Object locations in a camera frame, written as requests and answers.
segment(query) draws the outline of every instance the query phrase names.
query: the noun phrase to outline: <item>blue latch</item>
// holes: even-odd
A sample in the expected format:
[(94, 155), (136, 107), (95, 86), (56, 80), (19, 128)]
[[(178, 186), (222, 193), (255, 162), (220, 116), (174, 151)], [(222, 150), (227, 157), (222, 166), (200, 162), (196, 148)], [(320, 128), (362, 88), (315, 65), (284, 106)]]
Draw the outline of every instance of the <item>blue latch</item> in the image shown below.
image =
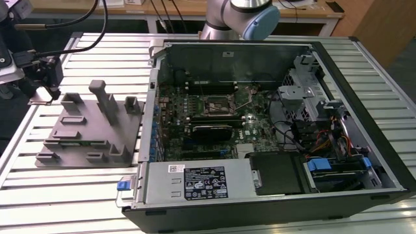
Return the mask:
[(330, 161), (326, 158), (311, 159), (311, 161), (308, 162), (308, 168), (310, 168), (311, 172), (316, 171), (316, 170), (331, 170), (332, 169)]
[(130, 191), (131, 190), (131, 182), (130, 181), (119, 181), (118, 182), (118, 191)]
[(150, 150), (150, 154), (151, 154), (151, 155), (155, 155), (155, 154), (156, 154), (156, 149), (155, 149), (154, 147), (152, 147), (151, 150)]
[(368, 157), (362, 158), (362, 161), (364, 163), (366, 168), (370, 169), (371, 168), (371, 161), (370, 161)]

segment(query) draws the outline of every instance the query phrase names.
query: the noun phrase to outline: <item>wooden desk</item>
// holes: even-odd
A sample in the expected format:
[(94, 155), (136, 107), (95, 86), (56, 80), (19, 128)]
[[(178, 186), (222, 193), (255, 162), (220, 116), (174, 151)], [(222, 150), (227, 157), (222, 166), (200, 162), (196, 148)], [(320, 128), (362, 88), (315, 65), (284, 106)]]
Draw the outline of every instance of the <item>wooden desk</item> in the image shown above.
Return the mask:
[[(30, 0), (34, 6), (34, 13), (30, 17), (46, 19), (75, 19), (88, 11), (94, 0)], [(162, 18), (167, 20), (162, 1), (154, 0)], [(168, 14), (172, 20), (179, 20), (179, 14), (171, 1), (164, 0)], [(206, 0), (176, 0), (176, 5), (184, 17), (184, 20), (206, 20), (207, 1)], [(320, 36), (330, 36), (344, 13), (335, 13), (326, 4), (326, 0), (319, 0), (315, 6), (300, 7), (306, 10), (282, 9), (283, 23), (319, 23), (323, 24)], [(110, 18), (118, 20), (147, 20), (150, 33), (158, 33), (158, 16), (151, 1), (147, 0), (143, 5), (126, 4), (123, 8), (111, 8), (108, 10)], [(100, 19), (103, 9), (98, 9), (92, 19)]]

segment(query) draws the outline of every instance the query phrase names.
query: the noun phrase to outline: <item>warning label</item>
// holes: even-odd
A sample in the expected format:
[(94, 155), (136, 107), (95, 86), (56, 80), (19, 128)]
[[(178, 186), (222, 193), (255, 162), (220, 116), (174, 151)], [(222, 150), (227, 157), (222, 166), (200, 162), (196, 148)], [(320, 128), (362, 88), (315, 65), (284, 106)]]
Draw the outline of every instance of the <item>warning label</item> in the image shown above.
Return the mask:
[(184, 190), (188, 201), (228, 198), (224, 167), (186, 168)]

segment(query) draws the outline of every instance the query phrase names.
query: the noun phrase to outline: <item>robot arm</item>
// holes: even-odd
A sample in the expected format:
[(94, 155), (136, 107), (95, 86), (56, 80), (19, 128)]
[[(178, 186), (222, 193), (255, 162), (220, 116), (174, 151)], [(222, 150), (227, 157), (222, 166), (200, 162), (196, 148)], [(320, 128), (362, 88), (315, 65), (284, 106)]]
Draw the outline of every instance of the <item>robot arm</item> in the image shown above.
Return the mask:
[(264, 40), (276, 28), (280, 11), (272, 0), (210, 0), (202, 39)]

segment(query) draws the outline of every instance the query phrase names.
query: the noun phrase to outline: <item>metal bracket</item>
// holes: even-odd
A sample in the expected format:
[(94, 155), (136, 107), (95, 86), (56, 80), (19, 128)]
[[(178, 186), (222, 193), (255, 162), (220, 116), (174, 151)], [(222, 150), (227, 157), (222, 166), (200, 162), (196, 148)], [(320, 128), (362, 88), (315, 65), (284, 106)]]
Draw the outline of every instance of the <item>metal bracket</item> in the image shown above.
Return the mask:
[(155, 55), (164, 49), (164, 39), (151, 40), (150, 43), (150, 56), (155, 59)]
[[(120, 181), (118, 183), (118, 195), (116, 195), (116, 201), (115, 202), (116, 202), (116, 206), (119, 208), (123, 208), (123, 207), (131, 205), (132, 200), (130, 200), (130, 202), (126, 202), (123, 200), (123, 192), (132, 190), (132, 186), (134, 186), (135, 181), (136, 181), (136, 175), (130, 175), (130, 176), (122, 177), (122, 179), (120, 179)], [(119, 185), (123, 182), (128, 183), (128, 185), (130, 185), (128, 188), (126, 188), (126, 187), (124, 188), (119, 188)]]
[(318, 117), (326, 118), (328, 110), (338, 110), (343, 106), (344, 103), (340, 100), (320, 101), (316, 105)]

